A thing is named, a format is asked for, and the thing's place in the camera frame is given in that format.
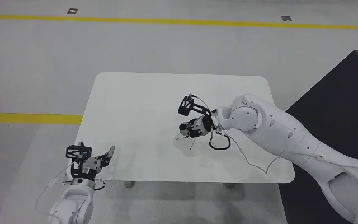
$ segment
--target table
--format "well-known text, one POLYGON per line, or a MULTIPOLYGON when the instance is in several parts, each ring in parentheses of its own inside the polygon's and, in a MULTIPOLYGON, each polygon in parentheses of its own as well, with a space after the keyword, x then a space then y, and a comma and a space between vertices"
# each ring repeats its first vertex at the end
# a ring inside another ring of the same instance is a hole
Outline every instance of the table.
MULTIPOLYGON (((96 77, 76 144, 83 141, 99 156, 116 146, 110 165, 97 175, 104 180, 183 181, 220 183, 288 183, 294 178, 292 163, 278 159, 266 175, 246 163, 239 149, 215 151, 209 135, 178 139, 178 126, 200 116, 178 114, 189 93, 200 97, 211 110, 230 105, 236 96, 251 93, 274 103, 269 84, 259 76, 155 74, 104 72, 96 77)), ((275 158, 238 130, 227 132, 241 145, 249 161, 266 168, 275 158)), ((223 146, 226 139, 216 137, 223 146)))

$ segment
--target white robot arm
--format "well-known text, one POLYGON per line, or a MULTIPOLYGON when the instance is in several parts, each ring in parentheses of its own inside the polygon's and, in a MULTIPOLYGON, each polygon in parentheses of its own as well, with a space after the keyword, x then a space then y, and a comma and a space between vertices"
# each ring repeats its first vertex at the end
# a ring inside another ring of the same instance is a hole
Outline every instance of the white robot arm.
POLYGON ((182 123, 180 132, 184 136, 203 136, 213 130, 225 135, 223 130, 240 130, 267 152, 308 172, 330 205, 343 218, 358 224, 358 160, 320 142, 293 116, 257 96, 238 96, 231 106, 213 111, 194 104, 193 98, 197 97, 192 94, 185 97, 178 112, 187 116, 194 110, 204 116, 182 123))
POLYGON ((93 211, 95 177, 103 167, 109 165, 115 146, 102 156, 91 157, 92 148, 80 142, 78 146, 69 146, 66 157, 72 159, 72 182, 63 196, 53 205, 50 224, 87 224, 93 211))

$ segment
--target table leg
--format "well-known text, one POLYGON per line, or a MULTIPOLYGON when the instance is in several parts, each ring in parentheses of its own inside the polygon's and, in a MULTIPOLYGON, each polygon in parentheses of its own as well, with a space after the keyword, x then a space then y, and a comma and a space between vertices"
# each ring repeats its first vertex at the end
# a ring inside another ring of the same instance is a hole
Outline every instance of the table leg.
POLYGON ((135 185, 135 181, 125 181, 124 182, 124 186, 126 187, 126 188, 131 188, 131 187, 133 187, 135 185))
POLYGON ((228 189, 232 189, 236 186, 236 183, 224 183, 224 186, 228 189))

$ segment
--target black cable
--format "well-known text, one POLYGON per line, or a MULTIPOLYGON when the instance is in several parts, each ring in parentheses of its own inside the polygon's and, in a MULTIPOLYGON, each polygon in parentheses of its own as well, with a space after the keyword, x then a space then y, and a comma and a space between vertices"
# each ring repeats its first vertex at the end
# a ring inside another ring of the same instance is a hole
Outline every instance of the black cable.
POLYGON ((99 180, 99 181, 103 183, 103 186, 102 186, 102 187, 100 187, 100 188, 95 189, 94 191, 97 191, 97 190, 102 190, 103 188, 105 188, 105 187, 106 187, 106 182, 105 182, 104 180, 99 180))
POLYGON ((213 131, 211 131, 211 138, 210 138, 210 141, 209 141, 209 146, 215 150, 227 150, 228 148, 230 148, 231 146, 231 140, 229 138, 229 136, 227 134, 224 135, 224 137, 226 137, 228 139, 228 146, 224 147, 224 148, 216 148, 215 146, 213 146, 211 144, 211 140, 213 140, 213 131))

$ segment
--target white cable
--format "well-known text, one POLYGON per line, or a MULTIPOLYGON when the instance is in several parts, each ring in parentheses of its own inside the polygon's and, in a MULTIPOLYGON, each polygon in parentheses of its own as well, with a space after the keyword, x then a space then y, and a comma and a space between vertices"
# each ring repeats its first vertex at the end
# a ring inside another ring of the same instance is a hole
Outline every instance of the white cable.
POLYGON ((67 168, 69 168, 72 164, 74 164, 74 162, 72 162, 70 165, 68 165, 66 168, 64 168, 59 174, 57 174, 57 175, 47 184, 47 186, 46 186, 45 189, 41 192, 41 194, 39 195, 39 197, 37 198, 37 201, 36 201, 36 203, 35 203, 35 210, 36 210, 39 214, 42 214, 42 215, 44 215, 44 216, 52 216, 52 217, 55 217, 55 218, 58 219, 59 224, 61 224, 61 220, 60 220, 59 217, 55 216, 54 214, 42 212, 42 211, 39 210, 39 208, 38 208, 37 206, 38 206, 38 204, 39 204, 39 200, 40 200, 41 196, 42 196, 43 193, 47 190, 47 188, 50 187, 51 184, 57 180, 57 177, 58 177, 60 174, 62 174, 67 168))
POLYGON ((199 97, 197 97, 197 96, 195 96, 198 100, 200 100, 205 106, 206 106, 206 108, 208 108, 209 109, 209 111, 210 111, 210 113, 211 113, 211 110, 210 110, 210 108, 207 106, 207 104, 201 99, 201 98, 199 98, 199 97))
POLYGON ((333 164, 333 165, 336 165, 336 166, 342 166, 342 167, 349 167, 349 168, 355 168, 355 169, 358 169, 358 166, 348 166, 348 165, 342 165, 342 164, 336 164, 334 162, 330 162, 330 161, 327 161, 327 160, 323 160, 329 164, 333 164))
MULTIPOLYGON (((268 167, 267 167, 267 169, 266 169, 266 171, 265 171, 263 168, 261 168, 261 167, 255 165, 255 164, 250 163, 250 162, 248 161, 248 159, 247 159, 245 153, 242 151, 242 149, 240 148, 239 144, 235 141, 235 139, 234 139, 233 137, 229 136, 228 134, 226 134, 226 135, 227 135, 229 138, 231 138, 231 139, 235 142, 235 144, 236 144, 237 147, 239 148, 241 154, 245 157, 246 162, 247 162, 248 164, 250 164, 251 166, 254 166, 254 167, 256 167, 256 168, 262 170, 265 174, 267 174, 267 173, 269 172, 269 168, 271 167, 271 165, 272 165, 276 160, 278 160, 279 158, 282 158, 282 157, 284 157, 284 156, 303 155, 303 156, 315 157, 315 158, 317 159, 317 155, 309 155, 309 154, 304 154, 304 153, 284 154, 284 155, 277 156, 275 159, 273 159, 273 160, 269 163, 269 165, 268 165, 268 167)), ((336 166, 349 167, 349 168, 356 168, 356 169, 358 169, 358 166, 348 166, 348 165, 343 165, 343 164, 337 164, 337 163, 335 163, 335 162, 330 162, 330 161, 323 160, 323 159, 321 159, 321 161, 324 161, 324 162, 327 162, 327 163, 330 163, 330 164, 333 164, 333 165, 336 165, 336 166)))
POLYGON ((276 160, 278 160, 279 158, 282 158, 282 157, 284 157, 284 156, 305 155, 305 156, 312 157, 312 156, 309 155, 309 154, 303 154, 303 153, 291 153, 291 154, 280 155, 280 156, 277 156, 275 159, 273 159, 273 160, 270 162, 270 164, 268 165, 267 169, 264 170, 263 168, 261 168, 261 167, 255 165, 255 164, 250 163, 250 162, 248 161, 248 159, 247 159, 247 157, 246 157, 244 151, 242 151, 242 149, 240 148, 239 144, 235 141, 235 139, 234 139, 233 137, 231 137, 230 135, 228 135, 228 134, 226 134, 226 135, 227 135, 229 138, 231 138, 231 139, 235 142, 235 144, 236 144, 237 147, 239 148, 241 154, 245 157, 246 162, 247 162, 248 164, 250 164, 251 166, 254 166, 254 167, 256 167, 256 168, 262 170, 265 174, 267 174, 267 173, 269 172, 269 168, 271 167, 271 165, 272 165, 276 160))

